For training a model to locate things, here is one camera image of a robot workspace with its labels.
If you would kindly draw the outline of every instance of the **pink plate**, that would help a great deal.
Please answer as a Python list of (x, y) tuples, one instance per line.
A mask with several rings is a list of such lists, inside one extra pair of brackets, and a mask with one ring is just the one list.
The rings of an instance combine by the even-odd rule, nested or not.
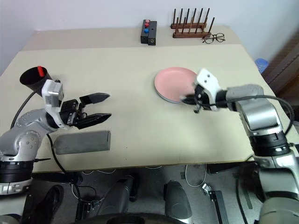
[(171, 103), (179, 103), (180, 97), (194, 94), (192, 83), (196, 73), (181, 67), (171, 67), (160, 71), (155, 78), (158, 94)]

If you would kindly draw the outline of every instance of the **black cable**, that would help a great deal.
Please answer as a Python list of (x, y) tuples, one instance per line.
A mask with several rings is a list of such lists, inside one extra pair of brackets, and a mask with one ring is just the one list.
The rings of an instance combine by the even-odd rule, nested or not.
[(36, 94), (37, 91), (38, 91), (38, 89), (35, 90), (35, 91), (33, 91), (33, 92), (27, 97), (27, 99), (23, 102), (23, 104), (20, 106), (20, 108), (18, 109), (17, 113), (16, 113), (15, 116), (14, 116), (13, 121), (11, 122), (10, 129), (12, 129), (12, 128), (14, 127), (15, 122), (17, 121), (17, 118), (18, 118), (18, 116), (20, 115), (21, 111), (23, 110), (24, 106), (25, 106), (26, 103), (33, 97), (33, 95)]
[(51, 151), (52, 151), (52, 155), (53, 155), (53, 158), (56, 162), (56, 164), (59, 166), (59, 168), (62, 170), (62, 172), (64, 172), (64, 174), (66, 176), (69, 177), (69, 179), (71, 180), (72, 184), (75, 186), (76, 188), (76, 191), (77, 191), (77, 195), (78, 195), (78, 211), (80, 212), (81, 211), (81, 194), (80, 194), (80, 190), (79, 190), (79, 187), (78, 185), (76, 184), (76, 182), (74, 181), (73, 177), (71, 175), (69, 175), (66, 170), (63, 168), (63, 166), (60, 164), (60, 162), (58, 161), (56, 155), (55, 155), (55, 152), (54, 152), (54, 148), (53, 148), (53, 141), (52, 141), (52, 138), (49, 136), (49, 134), (47, 134), (47, 137), (50, 141), (50, 145), (51, 145)]
[(199, 102), (196, 98), (195, 98), (195, 102), (203, 107), (211, 107), (211, 106), (217, 106), (219, 104), (229, 104), (229, 103), (235, 103), (237, 101), (241, 101), (241, 100), (247, 100), (247, 99), (256, 99), (256, 98), (268, 98), (268, 99), (274, 99), (277, 100), (278, 102), (284, 104), (286, 106), (286, 108), (288, 109), (289, 113), (290, 113), (290, 123), (288, 125), (288, 128), (285, 131), (285, 135), (287, 135), (295, 121), (295, 114), (293, 111), (292, 106), (286, 102), (284, 99), (278, 98), (278, 97), (274, 97), (274, 96), (267, 96), (267, 95), (258, 95), (258, 96), (248, 96), (248, 97), (241, 97), (241, 98), (236, 98), (236, 99), (230, 99), (230, 100), (223, 100), (220, 102), (217, 102), (215, 104), (202, 104), (201, 102)]
[(94, 200), (97, 198), (97, 190), (94, 188), (94, 187), (91, 187), (91, 186), (80, 186), (78, 185), (78, 188), (91, 188), (93, 191), (94, 191)]
[(251, 155), (250, 157), (248, 157), (245, 162), (247, 162), (248, 160), (250, 160), (251, 158), (253, 158), (253, 155)]
[(240, 212), (241, 212), (242, 218), (244, 220), (244, 223), (248, 224), (245, 213), (244, 213), (244, 210), (243, 210), (243, 207), (242, 207), (242, 204), (241, 204), (240, 196), (239, 196), (239, 179), (236, 179), (236, 182), (235, 182), (235, 194), (236, 194), (236, 197), (237, 197), (237, 202), (238, 202), (238, 205), (239, 205)]

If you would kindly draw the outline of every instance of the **white wall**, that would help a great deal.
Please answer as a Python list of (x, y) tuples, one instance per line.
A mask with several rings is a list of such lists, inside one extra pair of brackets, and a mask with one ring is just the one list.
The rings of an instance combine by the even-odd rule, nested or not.
[(144, 18), (168, 26), (174, 8), (211, 8), (253, 59), (271, 60), (299, 29), (299, 0), (0, 0), (0, 74), (34, 30), (135, 27)]

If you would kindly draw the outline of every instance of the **table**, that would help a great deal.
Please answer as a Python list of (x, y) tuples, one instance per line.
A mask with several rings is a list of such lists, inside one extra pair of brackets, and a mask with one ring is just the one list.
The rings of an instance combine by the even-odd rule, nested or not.
[[(66, 170), (243, 161), (253, 152), (238, 113), (222, 109), (195, 114), (192, 106), (161, 99), (153, 85), (155, 75), (164, 68), (179, 66), (198, 72), (205, 67), (224, 89), (259, 84), (265, 94), (273, 95), (237, 36), (227, 27), (217, 29), (226, 30), (225, 43), (206, 45), (198, 39), (174, 40), (169, 28), (161, 28), (155, 47), (139, 43), (137, 28), (37, 33), (0, 78), (0, 103), (5, 108), (0, 134), (9, 129), (14, 113), (31, 93), (20, 84), (20, 75), (42, 65), (63, 83), (64, 100), (94, 92), (111, 94), (104, 102), (86, 108), (87, 113), (112, 113), (107, 121), (80, 131), (73, 128), (51, 134), (55, 140), (63, 133), (111, 131), (109, 151), (58, 155)], [(128, 35), (109, 40), (107, 33)], [(281, 106), (273, 103), (287, 127), (289, 119)], [(23, 112), (42, 107), (40, 96), (34, 96)], [(295, 128), (287, 138), (299, 141)], [(47, 138), (37, 158), (52, 158)], [(34, 172), (59, 170), (53, 159), (34, 165)]]

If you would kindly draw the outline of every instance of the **black cup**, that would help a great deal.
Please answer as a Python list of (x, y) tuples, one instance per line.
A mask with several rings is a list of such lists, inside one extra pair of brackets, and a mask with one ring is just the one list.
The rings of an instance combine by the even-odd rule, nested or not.
[(37, 67), (28, 69), (20, 77), (20, 83), (29, 87), (33, 91), (36, 91), (36, 93), (40, 96), (42, 96), (42, 87), (45, 84), (46, 80), (52, 79), (48, 74), (48, 71), (44, 67), (42, 67), (42, 70), (44, 73), (43, 77), (40, 76)]

